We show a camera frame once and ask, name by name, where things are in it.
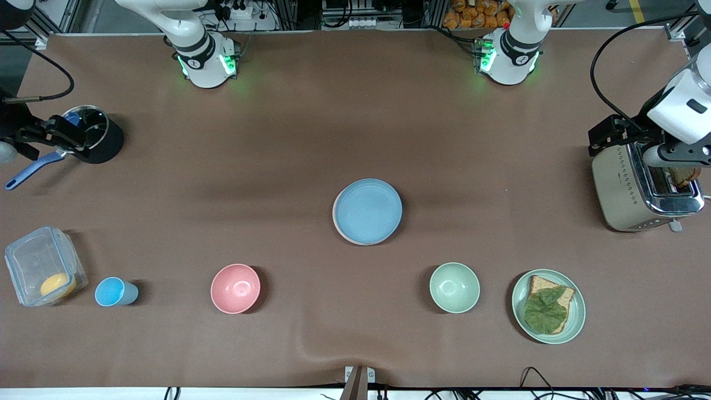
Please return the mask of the blue plate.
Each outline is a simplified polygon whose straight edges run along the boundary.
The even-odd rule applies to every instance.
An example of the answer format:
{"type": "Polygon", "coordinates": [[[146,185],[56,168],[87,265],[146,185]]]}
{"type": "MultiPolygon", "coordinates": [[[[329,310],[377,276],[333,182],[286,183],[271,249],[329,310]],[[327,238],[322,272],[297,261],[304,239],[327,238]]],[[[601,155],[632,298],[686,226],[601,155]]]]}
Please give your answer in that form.
{"type": "Polygon", "coordinates": [[[344,189],[336,218],[346,236],[373,246],[396,232],[403,205],[392,185],[380,179],[360,179],[344,189]]]}

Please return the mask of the pink plate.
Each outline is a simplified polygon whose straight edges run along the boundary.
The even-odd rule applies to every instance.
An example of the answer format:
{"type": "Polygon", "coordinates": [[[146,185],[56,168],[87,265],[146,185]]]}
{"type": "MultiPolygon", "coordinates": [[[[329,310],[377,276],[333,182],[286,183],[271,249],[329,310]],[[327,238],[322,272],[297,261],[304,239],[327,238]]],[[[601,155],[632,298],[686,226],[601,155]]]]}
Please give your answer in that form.
{"type": "Polygon", "coordinates": [[[336,198],[335,198],[335,200],[334,200],[334,202],[333,202],[333,207],[332,207],[332,209],[331,209],[331,218],[332,218],[332,221],[333,221],[333,225],[334,225],[336,231],[339,233],[339,235],[340,235],[341,237],[343,237],[343,238],[344,238],[346,241],[348,241],[349,243],[352,243],[352,244],[355,244],[355,245],[358,245],[358,246],[366,246],[366,245],[367,245],[366,243],[354,241],[354,240],[351,239],[350,237],[346,236],[346,234],[343,233],[343,231],[341,231],[341,228],[340,228],[340,226],[338,225],[338,221],[337,221],[337,218],[336,218],[336,207],[337,207],[337,205],[338,205],[338,202],[339,202],[340,197],[341,197],[341,195],[343,194],[343,192],[345,192],[345,189],[341,190],[341,192],[336,196],[336,198]]]}

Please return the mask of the glass lid blue knob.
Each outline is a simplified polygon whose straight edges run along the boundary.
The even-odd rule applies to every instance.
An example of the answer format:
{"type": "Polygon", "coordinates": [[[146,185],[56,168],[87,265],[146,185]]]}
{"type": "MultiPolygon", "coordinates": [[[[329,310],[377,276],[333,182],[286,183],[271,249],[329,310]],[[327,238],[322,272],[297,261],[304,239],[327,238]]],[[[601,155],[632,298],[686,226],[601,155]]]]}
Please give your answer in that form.
{"type": "Polygon", "coordinates": [[[104,137],[109,122],[104,111],[97,106],[76,106],[61,116],[83,133],[84,149],[91,149],[104,137]]]}

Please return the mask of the beige chrome toaster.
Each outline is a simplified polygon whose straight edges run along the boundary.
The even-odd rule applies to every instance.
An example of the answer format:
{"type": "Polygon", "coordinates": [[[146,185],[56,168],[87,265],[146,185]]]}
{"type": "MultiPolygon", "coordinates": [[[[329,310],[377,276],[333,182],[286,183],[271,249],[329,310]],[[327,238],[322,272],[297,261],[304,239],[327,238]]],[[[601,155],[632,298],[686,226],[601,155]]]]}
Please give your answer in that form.
{"type": "Polygon", "coordinates": [[[607,225],[615,231],[643,232],[668,225],[682,230],[680,221],[703,210],[705,198],[698,179],[677,188],[668,167],[643,162],[646,143],[605,149],[592,160],[595,189],[607,225]]]}

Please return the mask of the brown toast slice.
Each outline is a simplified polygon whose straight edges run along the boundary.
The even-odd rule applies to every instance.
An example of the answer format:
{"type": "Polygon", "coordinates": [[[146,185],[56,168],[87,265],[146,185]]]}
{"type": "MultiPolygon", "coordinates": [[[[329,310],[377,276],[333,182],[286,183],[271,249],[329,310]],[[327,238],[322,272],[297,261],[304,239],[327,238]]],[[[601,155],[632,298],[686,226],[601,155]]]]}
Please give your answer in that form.
{"type": "Polygon", "coordinates": [[[690,185],[691,182],[700,177],[702,168],[700,167],[669,167],[672,183],[677,188],[690,185]]]}

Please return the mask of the clear plastic container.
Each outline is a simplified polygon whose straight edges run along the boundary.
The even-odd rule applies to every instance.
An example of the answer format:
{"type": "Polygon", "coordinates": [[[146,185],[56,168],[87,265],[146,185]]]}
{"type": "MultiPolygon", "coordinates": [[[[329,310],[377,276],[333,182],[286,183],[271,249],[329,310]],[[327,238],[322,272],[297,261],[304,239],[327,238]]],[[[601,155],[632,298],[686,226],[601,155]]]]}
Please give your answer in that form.
{"type": "Polygon", "coordinates": [[[11,243],[5,250],[4,258],[18,301],[26,307],[50,306],[87,284],[87,275],[73,241],[53,226],[43,226],[11,243]],[[42,296],[42,283],[57,273],[73,276],[77,281],[76,288],[65,296],[63,291],[42,296]]]}

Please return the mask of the yellow round food piece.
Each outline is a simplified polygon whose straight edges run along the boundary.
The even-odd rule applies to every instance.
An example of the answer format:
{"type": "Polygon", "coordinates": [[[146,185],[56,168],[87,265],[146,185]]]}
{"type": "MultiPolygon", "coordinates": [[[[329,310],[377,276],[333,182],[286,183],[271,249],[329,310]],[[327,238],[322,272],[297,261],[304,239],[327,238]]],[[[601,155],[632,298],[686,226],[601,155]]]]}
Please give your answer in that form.
{"type": "Polygon", "coordinates": [[[66,273],[57,273],[45,279],[40,287],[40,293],[45,297],[63,291],[62,295],[65,296],[73,292],[76,286],[77,281],[73,276],[66,273]]]}

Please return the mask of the bread slice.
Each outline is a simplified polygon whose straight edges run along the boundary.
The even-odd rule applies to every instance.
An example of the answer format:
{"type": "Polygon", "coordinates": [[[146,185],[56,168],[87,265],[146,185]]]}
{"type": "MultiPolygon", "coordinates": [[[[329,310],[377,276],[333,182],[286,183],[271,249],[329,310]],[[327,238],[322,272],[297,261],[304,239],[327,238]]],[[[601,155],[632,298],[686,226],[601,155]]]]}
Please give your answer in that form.
{"type": "MultiPolygon", "coordinates": [[[[556,287],[556,286],[565,286],[565,285],[564,285],[564,284],[554,283],[553,281],[549,281],[548,279],[545,279],[545,278],[543,278],[543,277],[541,277],[541,276],[532,276],[532,277],[531,277],[531,280],[530,280],[530,293],[529,293],[529,294],[535,293],[535,292],[538,291],[539,289],[543,289],[543,288],[554,288],[554,287],[556,287]]],[[[569,314],[570,314],[570,307],[571,307],[571,304],[572,304],[572,301],[573,301],[573,298],[574,298],[574,295],[575,295],[575,290],[574,290],[573,288],[569,288],[568,286],[566,286],[566,287],[567,287],[567,290],[566,290],[564,296],[561,297],[561,299],[559,299],[559,304],[561,304],[562,306],[565,306],[565,307],[566,307],[566,309],[567,309],[567,311],[568,311],[568,316],[567,316],[567,319],[568,319],[568,318],[569,318],[569,314]]],[[[561,333],[562,330],[563,330],[563,328],[565,327],[565,324],[566,324],[566,322],[567,322],[567,319],[566,319],[566,321],[554,332],[554,334],[547,334],[547,335],[555,335],[555,334],[561,333]]]]}

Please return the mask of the bag of orange buns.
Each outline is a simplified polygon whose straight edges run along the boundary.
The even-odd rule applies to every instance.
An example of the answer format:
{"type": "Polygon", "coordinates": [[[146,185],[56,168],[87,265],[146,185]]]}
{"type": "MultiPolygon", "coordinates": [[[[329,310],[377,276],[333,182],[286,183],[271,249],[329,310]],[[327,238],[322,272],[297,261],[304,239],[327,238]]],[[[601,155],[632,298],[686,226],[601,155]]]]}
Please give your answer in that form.
{"type": "Polygon", "coordinates": [[[507,28],[515,8],[505,0],[450,0],[442,26],[449,29],[507,28]]]}

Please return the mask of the green plate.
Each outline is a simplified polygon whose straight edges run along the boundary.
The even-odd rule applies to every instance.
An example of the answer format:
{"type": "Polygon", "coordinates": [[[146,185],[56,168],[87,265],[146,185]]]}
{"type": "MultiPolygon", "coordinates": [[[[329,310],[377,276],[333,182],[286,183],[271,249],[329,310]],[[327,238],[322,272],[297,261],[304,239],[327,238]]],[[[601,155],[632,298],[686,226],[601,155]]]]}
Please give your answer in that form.
{"type": "Polygon", "coordinates": [[[531,338],[545,344],[563,344],[571,341],[582,331],[586,319],[586,307],[583,296],[577,285],[563,273],[538,269],[524,273],[515,282],[511,293],[511,307],[515,321],[520,328],[531,338]],[[541,276],[554,283],[564,284],[575,290],[575,295],[570,307],[570,314],[562,332],[555,335],[537,334],[524,321],[524,307],[530,293],[530,280],[532,276],[541,276]]]}

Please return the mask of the white power strip with plugs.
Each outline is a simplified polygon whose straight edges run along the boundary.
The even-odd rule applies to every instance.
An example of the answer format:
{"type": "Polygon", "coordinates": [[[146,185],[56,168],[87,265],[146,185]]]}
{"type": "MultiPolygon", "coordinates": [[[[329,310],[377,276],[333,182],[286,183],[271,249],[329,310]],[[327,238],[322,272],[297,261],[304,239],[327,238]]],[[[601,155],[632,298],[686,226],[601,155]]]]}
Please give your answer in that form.
{"type": "Polygon", "coordinates": [[[251,21],[256,15],[252,0],[211,0],[218,21],[251,21]]]}

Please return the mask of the green bowl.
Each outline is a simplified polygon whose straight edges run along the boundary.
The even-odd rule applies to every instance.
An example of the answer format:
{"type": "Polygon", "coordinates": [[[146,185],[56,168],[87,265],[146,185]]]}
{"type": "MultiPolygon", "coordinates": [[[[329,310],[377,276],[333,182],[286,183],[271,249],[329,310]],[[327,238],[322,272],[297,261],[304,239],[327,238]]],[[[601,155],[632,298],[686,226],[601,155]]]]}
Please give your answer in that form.
{"type": "Polygon", "coordinates": [[[436,306],[453,314],[469,312],[482,294],[482,286],[475,271],[457,262],[436,267],[428,287],[436,306]]]}

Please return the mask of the pink bowl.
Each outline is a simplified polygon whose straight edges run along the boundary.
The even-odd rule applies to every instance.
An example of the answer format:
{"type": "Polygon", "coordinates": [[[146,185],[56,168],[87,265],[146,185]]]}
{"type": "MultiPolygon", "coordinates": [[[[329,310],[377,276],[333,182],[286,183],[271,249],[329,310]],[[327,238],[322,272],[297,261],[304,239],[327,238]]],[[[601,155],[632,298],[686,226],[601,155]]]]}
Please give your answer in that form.
{"type": "Polygon", "coordinates": [[[241,314],[256,304],[261,282],[256,270],[244,264],[222,268],[213,278],[211,301],[225,314],[241,314]]]}

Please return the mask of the brown table cover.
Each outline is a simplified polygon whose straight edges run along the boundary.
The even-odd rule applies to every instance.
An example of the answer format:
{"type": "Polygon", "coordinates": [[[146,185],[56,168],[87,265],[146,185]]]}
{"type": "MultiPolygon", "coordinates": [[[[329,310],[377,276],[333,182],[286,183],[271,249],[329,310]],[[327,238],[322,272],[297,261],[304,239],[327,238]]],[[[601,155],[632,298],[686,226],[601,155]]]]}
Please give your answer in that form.
{"type": "Polygon", "coordinates": [[[557,387],[711,384],[711,210],[680,233],[604,225],[587,132],[610,110],[589,64],[611,35],[550,32],[513,87],[433,31],[256,35],[216,89],[186,81],[158,36],[51,38],[76,88],[32,112],[98,106],[126,142],[12,192],[28,161],[0,166],[0,387],[312,386],[352,365],[396,387],[513,387],[528,366],[557,387]],[[360,179],[402,199],[398,229],[373,246],[331,218],[360,179]],[[69,235],[87,284],[26,307],[4,254],[43,226],[69,235]],[[480,280],[469,312],[430,296],[449,262],[480,280]],[[261,282],[241,314],[211,301],[233,264],[261,282]],[[567,343],[515,321],[513,286],[538,269],[583,296],[567,343]],[[99,306],[108,277],[137,300],[99,306]]]}

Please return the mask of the metal table bracket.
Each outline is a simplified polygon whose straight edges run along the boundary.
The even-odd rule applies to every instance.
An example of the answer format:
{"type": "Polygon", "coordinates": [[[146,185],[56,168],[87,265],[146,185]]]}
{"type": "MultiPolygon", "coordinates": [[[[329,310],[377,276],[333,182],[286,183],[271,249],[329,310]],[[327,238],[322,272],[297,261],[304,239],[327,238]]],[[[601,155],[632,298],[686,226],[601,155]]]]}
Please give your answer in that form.
{"type": "Polygon", "coordinates": [[[369,384],[375,384],[375,369],[366,366],[346,367],[346,383],[340,400],[368,400],[369,384]]]}

